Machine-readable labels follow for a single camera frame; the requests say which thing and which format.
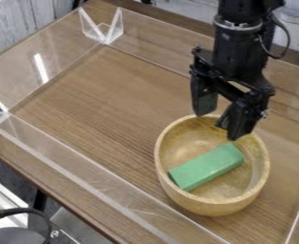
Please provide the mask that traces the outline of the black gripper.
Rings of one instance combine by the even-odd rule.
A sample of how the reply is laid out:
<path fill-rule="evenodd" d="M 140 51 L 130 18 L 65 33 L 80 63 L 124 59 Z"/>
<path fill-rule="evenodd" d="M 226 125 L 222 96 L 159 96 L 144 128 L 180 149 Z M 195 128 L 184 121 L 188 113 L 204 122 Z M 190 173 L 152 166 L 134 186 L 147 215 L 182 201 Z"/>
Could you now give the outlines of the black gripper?
<path fill-rule="evenodd" d="M 200 46 L 192 49 L 191 97 L 198 116 L 214 112 L 218 97 L 231 101 L 215 126 L 235 141 L 250 134 L 258 122 L 267 116 L 270 97 L 275 88 L 264 78 L 272 34 L 270 25 L 256 20 L 234 21 L 215 17 L 214 51 Z"/>

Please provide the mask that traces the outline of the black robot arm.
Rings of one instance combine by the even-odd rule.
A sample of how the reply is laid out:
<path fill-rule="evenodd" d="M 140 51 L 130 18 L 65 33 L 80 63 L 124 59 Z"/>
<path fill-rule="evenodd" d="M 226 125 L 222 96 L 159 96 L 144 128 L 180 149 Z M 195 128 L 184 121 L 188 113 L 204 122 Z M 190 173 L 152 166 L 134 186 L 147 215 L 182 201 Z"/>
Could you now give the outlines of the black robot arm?
<path fill-rule="evenodd" d="M 231 104 L 216 122 L 235 140 L 250 134 L 268 111 L 276 89 L 263 74 L 276 28 L 274 11 L 286 0 L 219 0 L 214 50 L 192 49 L 191 97 L 198 116 L 214 112 L 220 97 Z"/>

